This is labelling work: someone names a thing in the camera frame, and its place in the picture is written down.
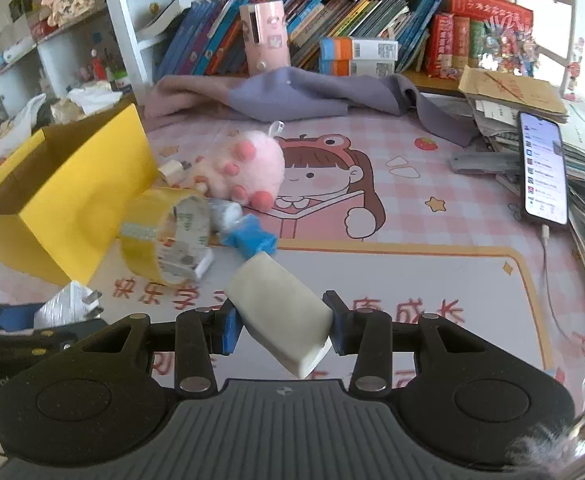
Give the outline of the white rectangular eraser block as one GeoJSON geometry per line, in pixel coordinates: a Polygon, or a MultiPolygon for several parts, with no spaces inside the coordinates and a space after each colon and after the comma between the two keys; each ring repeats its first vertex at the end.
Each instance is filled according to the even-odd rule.
{"type": "Polygon", "coordinates": [[[299,379],[332,347],[332,309],[265,252],[237,270],[225,295],[251,337],[299,379]]]}

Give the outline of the blue plastic clip toy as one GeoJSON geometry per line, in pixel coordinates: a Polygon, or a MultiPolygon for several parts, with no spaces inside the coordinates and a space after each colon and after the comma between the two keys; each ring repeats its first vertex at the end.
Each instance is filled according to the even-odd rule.
{"type": "Polygon", "coordinates": [[[253,214],[246,214],[220,234],[221,243],[235,248],[246,260],[259,252],[267,255],[276,253],[278,238],[262,229],[260,220],[253,214]]]}

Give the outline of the small grey labelled bottle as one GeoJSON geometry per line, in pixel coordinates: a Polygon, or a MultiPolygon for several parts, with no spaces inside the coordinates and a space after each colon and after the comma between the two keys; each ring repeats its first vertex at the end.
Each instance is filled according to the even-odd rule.
{"type": "Polygon", "coordinates": [[[211,229],[215,233],[230,231],[244,217],[242,206],[231,200],[208,198],[208,205],[210,208],[211,229]]]}

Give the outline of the yellow tape roll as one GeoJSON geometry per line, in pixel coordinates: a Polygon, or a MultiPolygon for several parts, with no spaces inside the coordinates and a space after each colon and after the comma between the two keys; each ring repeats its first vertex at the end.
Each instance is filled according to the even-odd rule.
{"type": "Polygon", "coordinates": [[[210,269],[211,209],[191,188],[150,188],[120,226],[123,260],[133,273],[166,286],[198,282],[210,269]]]}

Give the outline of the pink plush paw toy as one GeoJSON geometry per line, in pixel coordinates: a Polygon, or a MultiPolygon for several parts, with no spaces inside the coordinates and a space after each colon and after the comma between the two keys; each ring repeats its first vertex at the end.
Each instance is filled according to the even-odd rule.
{"type": "Polygon", "coordinates": [[[266,131],[229,136],[210,154],[196,159],[184,185],[204,196],[270,211],[285,177],[285,157],[277,136],[283,130],[283,122],[272,122],[266,131]]]}

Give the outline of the pink cartoon table mat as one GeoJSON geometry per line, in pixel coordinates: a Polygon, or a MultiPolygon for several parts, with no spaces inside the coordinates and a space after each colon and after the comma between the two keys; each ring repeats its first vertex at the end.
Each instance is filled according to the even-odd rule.
{"type": "MultiPolygon", "coordinates": [[[[145,132],[158,168],[195,162],[253,122],[190,116],[145,132]]],[[[544,370],[580,400],[585,383],[585,270],[570,232],[528,222],[519,199],[491,177],[454,174],[460,148],[411,115],[361,112],[288,122],[282,197],[261,226],[275,261],[315,295],[335,290],[352,310],[400,323],[438,315],[544,370]]],[[[104,318],[135,312],[169,322],[220,307],[244,263],[214,243],[198,282],[166,286],[126,266],[119,232],[87,283],[104,318]]],[[[45,302],[65,285],[0,261],[0,301],[45,302]]]]}

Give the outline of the white charger plug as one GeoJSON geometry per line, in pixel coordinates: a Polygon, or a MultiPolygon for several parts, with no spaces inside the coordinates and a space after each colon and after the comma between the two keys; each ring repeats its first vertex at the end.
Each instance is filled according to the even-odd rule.
{"type": "Polygon", "coordinates": [[[178,186],[186,179],[189,163],[183,164],[179,160],[170,159],[158,168],[161,179],[166,185],[178,186]]]}

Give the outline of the pile of clothes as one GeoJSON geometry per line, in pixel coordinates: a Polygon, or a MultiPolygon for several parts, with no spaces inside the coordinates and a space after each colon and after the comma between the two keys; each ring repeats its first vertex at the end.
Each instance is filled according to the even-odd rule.
{"type": "Polygon", "coordinates": [[[114,91],[109,82],[92,82],[69,91],[63,99],[40,93],[30,99],[12,119],[0,124],[0,159],[7,158],[39,128],[65,125],[115,106],[122,91],[114,91]]]}

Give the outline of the purple grey cloth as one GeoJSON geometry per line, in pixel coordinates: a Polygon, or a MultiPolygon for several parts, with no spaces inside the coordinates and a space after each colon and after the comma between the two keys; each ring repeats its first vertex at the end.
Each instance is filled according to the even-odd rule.
{"type": "Polygon", "coordinates": [[[166,76],[146,94],[142,113],[154,131],[189,113],[271,124],[346,116],[352,108],[397,117],[413,110],[425,130],[462,148],[479,134],[471,119],[448,114],[402,75],[329,76],[294,67],[248,78],[166,76]]]}

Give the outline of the smartphone with lit screen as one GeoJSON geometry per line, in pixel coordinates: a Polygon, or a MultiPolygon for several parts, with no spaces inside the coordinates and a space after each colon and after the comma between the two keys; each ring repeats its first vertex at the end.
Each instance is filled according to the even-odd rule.
{"type": "Polygon", "coordinates": [[[535,223],[565,228],[568,185],[561,129],[529,112],[517,115],[521,159],[521,213],[535,223]]]}

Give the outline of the stack of papers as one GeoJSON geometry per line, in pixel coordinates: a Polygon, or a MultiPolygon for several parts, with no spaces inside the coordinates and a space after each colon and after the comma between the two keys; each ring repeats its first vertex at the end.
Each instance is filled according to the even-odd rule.
{"type": "MultiPolygon", "coordinates": [[[[585,107],[568,102],[567,114],[557,117],[531,108],[513,107],[509,103],[479,100],[472,96],[468,96],[467,101],[473,110],[481,137],[491,146],[489,153],[514,153],[519,157],[519,112],[529,112],[559,125],[566,163],[568,224],[565,228],[553,228],[572,230],[582,258],[585,259],[585,107]]],[[[515,185],[521,190],[521,171],[505,176],[513,177],[515,185]]]]}

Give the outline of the orange white carton boxes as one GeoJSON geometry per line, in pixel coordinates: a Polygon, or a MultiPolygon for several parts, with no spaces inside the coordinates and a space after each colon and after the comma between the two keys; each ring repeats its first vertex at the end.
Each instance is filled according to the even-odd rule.
{"type": "Polygon", "coordinates": [[[336,37],[322,39],[320,49],[321,74],[383,78],[395,72],[399,44],[384,38],[336,37]]]}

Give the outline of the brown paper envelope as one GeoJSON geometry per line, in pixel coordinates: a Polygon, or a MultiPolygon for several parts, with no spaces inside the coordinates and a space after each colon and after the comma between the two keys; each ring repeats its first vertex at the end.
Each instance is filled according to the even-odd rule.
{"type": "Polygon", "coordinates": [[[509,103],[557,117],[567,114],[558,91],[549,82],[527,76],[466,66],[459,90],[479,100],[509,103]]]}

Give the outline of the pink rectangular case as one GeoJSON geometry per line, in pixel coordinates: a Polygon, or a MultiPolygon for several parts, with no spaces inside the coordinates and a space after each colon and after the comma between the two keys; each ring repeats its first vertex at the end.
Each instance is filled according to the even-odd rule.
{"type": "Polygon", "coordinates": [[[249,3],[239,8],[248,74],[256,76],[290,65],[282,1],[249,3]]]}

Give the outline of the red book set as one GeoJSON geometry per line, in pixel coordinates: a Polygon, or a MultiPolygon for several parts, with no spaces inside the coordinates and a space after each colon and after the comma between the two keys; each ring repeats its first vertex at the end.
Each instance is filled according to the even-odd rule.
{"type": "Polygon", "coordinates": [[[441,0],[430,23],[426,74],[460,79],[465,68],[531,77],[538,65],[533,12],[507,0],[441,0]]]}

